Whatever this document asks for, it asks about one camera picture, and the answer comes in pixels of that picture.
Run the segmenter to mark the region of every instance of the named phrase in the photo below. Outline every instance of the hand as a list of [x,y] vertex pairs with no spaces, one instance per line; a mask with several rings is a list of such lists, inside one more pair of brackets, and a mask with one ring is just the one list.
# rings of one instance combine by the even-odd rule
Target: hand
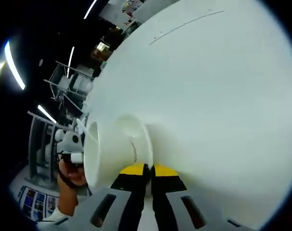
[[59,170],[64,176],[70,179],[75,185],[82,186],[87,183],[83,167],[76,169],[70,164],[65,163],[64,160],[60,160],[58,165]]

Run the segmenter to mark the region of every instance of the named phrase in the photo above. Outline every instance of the person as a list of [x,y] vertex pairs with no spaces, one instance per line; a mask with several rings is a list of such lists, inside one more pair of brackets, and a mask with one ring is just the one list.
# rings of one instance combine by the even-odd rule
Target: person
[[79,204],[77,189],[69,187],[61,177],[61,174],[76,186],[84,186],[87,181],[85,178],[84,168],[75,168],[65,163],[63,159],[58,162],[57,183],[59,186],[58,206],[54,212],[38,223],[38,228],[44,228],[46,221],[56,221],[64,216],[73,216],[75,207]]

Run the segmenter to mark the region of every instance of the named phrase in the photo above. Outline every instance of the poster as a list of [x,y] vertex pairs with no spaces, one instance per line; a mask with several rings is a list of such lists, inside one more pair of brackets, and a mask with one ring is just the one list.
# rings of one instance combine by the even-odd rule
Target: poster
[[58,204],[58,198],[38,192],[27,186],[20,191],[19,205],[24,214],[33,221],[50,216]]

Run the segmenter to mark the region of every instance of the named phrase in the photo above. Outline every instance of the yellow stripe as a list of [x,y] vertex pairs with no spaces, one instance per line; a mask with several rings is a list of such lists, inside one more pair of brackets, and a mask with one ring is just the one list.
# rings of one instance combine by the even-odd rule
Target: yellow stripe
[[156,170],[156,177],[178,176],[178,173],[169,167],[155,165],[155,170]]
[[131,166],[124,168],[122,171],[120,171],[120,174],[142,176],[143,170],[144,170],[144,164],[133,164]]

